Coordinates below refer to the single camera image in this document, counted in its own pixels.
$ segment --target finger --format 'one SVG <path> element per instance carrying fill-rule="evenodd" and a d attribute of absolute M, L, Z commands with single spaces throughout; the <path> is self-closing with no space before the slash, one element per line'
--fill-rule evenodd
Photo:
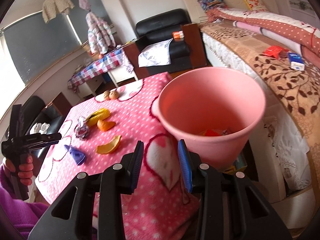
<path fill-rule="evenodd" d="M 21 183 L 25 186 L 30 186 L 32 184 L 31 179 L 20 179 Z"/>
<path fill-rule="evenodd" d="M 27 157 L 27 163 L 32 163 L 32 156 L 31 156 L 31 155 L 29 155 L 29 156 Z"/>
<path fill-rule="evenodd" d="M 18 172 L 18 176 L 20 179 L 30 179 L 33 176 L 32 171 L 20 171 Z"/>
<path fill-rule="evenodd" d="M 10 171 L 8 170 L 7 166 L 5 166 L 5 157 L 2 160 L 2 164 L 3 164 L 3 170 L 4 170 L 4 174 L 9 178 L 10 177 Z"/>
<path fill-rule="evenodd" d="M 33 170 L 33 164 L 27 163 L 27 164 L 21 164 L 19 166 L 20 171 L 32 171 Z"/>
<path fill-rule="evenodd" d="M 11 171 L 11 172 L 16 171 L 15 166 L 13 165 L 12 161 L 10 161 L 9 159 L 3 158 L 2 163 L 9 171 Z"/>

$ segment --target brown leaf pattern blanket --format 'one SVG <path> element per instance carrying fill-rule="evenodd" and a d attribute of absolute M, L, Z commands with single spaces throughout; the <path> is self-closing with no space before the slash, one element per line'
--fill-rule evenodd
<path fill-rule="evenodd" d="M 264 56 L 271 45 L 284 45 L 263 35 L 225 23 L 200 25 L 203 33 L 223 43 L 271 88 L 308 141 L 313 185 L 320 187 L 320 70 L 305 60 L 305 71 L 290 68 L 288 58 Z"/>

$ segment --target black leather armchair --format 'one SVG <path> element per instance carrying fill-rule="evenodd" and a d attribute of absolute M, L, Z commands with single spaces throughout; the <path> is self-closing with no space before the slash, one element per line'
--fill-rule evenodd
<path fill-rule="evenodd" d="M 61 116 L 58 111 L 53 107 L 49 106 L 45 108 L 44 101 L 37 97 L 31 96 L 22 106 L 22 114 L 24 117 L 24 124 L 22 134 L 29 134 L 32 126 L 39 123 L 50 124 L 47 134 L 56 133 L 62 126 L 66 116 Z M 34 175 L 37 176 L 41 165 L 44 161 L 45 156 L 49 151 L 50 146 L 34 151 L 32 154 L 35 157 L 33 160 L 34 164 Z"/>
<path fill-rule="evenodd" d="M 183 9 L 175 9 L 142 20 L 136 25 L 138 40 L 136 45 L 141 52 L 146 46 L 172 38 L 172 33 L 181 31 L 182 25 L 190 24 L 188 14 Z M 173 40 L 169 46 L 171 64 L 147 67 L 150 75 L 168 71 L 169 73 L 192 68 L 190 50 L 184 40 Z"/>

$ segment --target window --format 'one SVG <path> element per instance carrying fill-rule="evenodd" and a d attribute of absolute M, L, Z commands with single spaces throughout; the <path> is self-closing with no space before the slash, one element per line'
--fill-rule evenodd
<path fill-rule="evenodd" d="M 2 35 L 0 37 L 0 118 L 24 88 L 25 84 L 13 64 L 5 38 Z"/>
<path fill-rule="evenodd" d="M 4 36 L 12 61 L 24 84 L 49 68 L 55 61 L 88 41 L 87 11 L 75 8 L 68 16 L 58 14 L 45 24 L 42 12 L 26 17 L 5 28 Z M 109 24 L 111 20 L 101 0 L 89 0 L 91 10 Z"/>

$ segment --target white cabinet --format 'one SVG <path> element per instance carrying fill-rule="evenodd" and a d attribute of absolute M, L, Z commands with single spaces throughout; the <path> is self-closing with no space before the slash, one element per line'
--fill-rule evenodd
<path fill-rule="evenodd" d="M 108 74 L 116 87 L 118 87 L 117 83 L 129 78 L 135 78 L 135 80 L 138 80 L 137 75 L 134 71 L 132 71 L 132 73 L 129 73 L 126 67 L 122 65 L 116 67 L 115 69 L 109 70 Z"/>
<path fill-rule="evenodd" d="M 85 83 L 78 86 L 79 93 L 78 96 L 80 98 L 84 98 L 90 94 L 96 96 L 96 90 L 97 88 L 104 82 L 103 77 L 101 75 L 96 76 L 92 79 L 89 79 Z"/>

